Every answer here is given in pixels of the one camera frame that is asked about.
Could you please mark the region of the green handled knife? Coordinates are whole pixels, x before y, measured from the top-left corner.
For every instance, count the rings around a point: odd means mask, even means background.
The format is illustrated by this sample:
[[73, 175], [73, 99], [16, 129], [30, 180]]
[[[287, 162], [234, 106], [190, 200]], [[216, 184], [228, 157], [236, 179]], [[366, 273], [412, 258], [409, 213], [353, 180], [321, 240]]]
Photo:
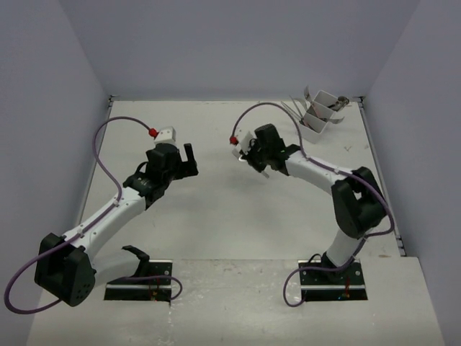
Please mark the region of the green handled knife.
[[305, 125], [304, 113], [300, 110], [296, 102], [292, 102], [292, 106], [286, 102], [280, 102], [282, 107], [288, 111], [299, 123]]

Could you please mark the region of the black handled knife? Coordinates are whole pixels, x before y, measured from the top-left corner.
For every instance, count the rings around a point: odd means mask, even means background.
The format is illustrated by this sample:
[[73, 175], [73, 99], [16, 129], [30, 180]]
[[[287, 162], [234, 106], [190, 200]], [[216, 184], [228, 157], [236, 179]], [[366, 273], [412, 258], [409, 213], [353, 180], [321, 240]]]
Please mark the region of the black handled knife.
[[301, 111], [301, 113], [303, 114], [303, 117], [305, 116], [305, 114], [307, 113], [307, 110], [305, 110], [301, 105], [299, 105], [297, 102], [293, 102], [293, 98], [296, 98], [296, 97], [290, 97], [290, 100], [295, 108], [295, 110], [299, 110]]

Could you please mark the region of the black handled fork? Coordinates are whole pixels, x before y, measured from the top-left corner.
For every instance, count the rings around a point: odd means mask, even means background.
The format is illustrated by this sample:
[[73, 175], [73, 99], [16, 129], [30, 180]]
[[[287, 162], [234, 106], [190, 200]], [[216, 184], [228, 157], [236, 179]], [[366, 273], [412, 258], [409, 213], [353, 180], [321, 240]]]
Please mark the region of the black handled fork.
[[305, 110], [308, 110], [311, 106], [311, 103], [307, 101], [305, 98], [293, 98], [293, 102], [297, 102], [299, 105], [301, 105]]

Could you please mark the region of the black handled spoon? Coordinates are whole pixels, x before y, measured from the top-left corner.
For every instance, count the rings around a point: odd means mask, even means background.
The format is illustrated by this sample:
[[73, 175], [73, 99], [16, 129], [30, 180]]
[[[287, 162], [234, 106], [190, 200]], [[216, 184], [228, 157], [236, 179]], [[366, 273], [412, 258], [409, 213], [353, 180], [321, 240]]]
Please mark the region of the black handled spoon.
[[342, 109], [344, 109], [349, 103], [350, 100], [348, 97], [339, 96], [333, 104], [328, 106], [328, 108], [333, 110], [334, 112], [339, 112]]

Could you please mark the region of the pink handled knife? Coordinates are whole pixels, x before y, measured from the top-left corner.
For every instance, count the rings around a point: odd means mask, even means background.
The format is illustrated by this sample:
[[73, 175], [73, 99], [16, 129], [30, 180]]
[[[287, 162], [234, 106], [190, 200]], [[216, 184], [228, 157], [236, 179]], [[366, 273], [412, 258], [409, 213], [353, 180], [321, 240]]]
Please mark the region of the pink handled knife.
[[298, 121], [300, 124], [304, 126], [308, 126], [308, 123], [303, 118], [303, 114], [299, 110], [294, 110], [290, 106], [286, 106], [287, 111]]

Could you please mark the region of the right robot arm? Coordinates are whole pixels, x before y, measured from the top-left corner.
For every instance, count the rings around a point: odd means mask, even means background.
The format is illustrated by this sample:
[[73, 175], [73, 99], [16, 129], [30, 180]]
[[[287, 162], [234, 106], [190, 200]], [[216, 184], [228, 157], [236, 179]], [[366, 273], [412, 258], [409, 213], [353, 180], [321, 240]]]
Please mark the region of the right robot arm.
[[239, 139], [239, 160], [264, 174], [267, 167], [288, 177], [308, 182], [329, 194], [339, 230], [323, 253], [321, 274], [337, 283], [363, 246], [367, 233], [379, 226], [387, 211], [373, 173], [366, 167], [355, 170], [333, 167], [308, 156], [301, 146], [286, 145], [274, 125], [266, 124]]

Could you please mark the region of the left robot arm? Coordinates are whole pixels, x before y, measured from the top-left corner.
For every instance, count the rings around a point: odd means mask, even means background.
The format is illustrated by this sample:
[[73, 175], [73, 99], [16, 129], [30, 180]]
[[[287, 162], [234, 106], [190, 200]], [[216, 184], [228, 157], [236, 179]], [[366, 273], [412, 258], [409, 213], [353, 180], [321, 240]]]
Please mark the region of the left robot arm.
[[174, 180], [198, 174], [192, 145], [184, 144], [184, 150], [185, 161], [174, 144], [156, 145], [112, 201], [65, 234], [48, 234], [40, 243], [35, 282], [74, 307], [98, 285], [113, 280], [142, 283], [156, 279], [149, 269], [149, 255], [137, 247], [125, 245], [106, 257], [98, 257], [98, 253], [121, 228], [162, 198]]

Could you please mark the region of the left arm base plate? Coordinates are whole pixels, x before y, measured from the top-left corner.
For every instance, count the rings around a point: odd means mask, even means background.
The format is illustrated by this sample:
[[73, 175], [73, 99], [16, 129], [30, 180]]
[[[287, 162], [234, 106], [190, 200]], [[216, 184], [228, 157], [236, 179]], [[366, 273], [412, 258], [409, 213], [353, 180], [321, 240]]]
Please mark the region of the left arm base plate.
[[151, 301], [171, 302], [173, 261], [170, 259], [151, 260], [147, 273], [142, 277], [155, 276], [152, 280], [117, 279], [105, 286], [105, 301]]

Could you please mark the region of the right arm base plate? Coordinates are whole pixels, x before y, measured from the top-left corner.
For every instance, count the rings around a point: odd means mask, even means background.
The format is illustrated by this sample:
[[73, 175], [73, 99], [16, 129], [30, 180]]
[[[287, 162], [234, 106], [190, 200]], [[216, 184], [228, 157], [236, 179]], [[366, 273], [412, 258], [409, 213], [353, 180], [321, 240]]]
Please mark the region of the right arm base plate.
[[360, 262], [353, 262], [343, 272], [301, 270], [301, 296], [311, 301], [366, 301], [367, 291]]

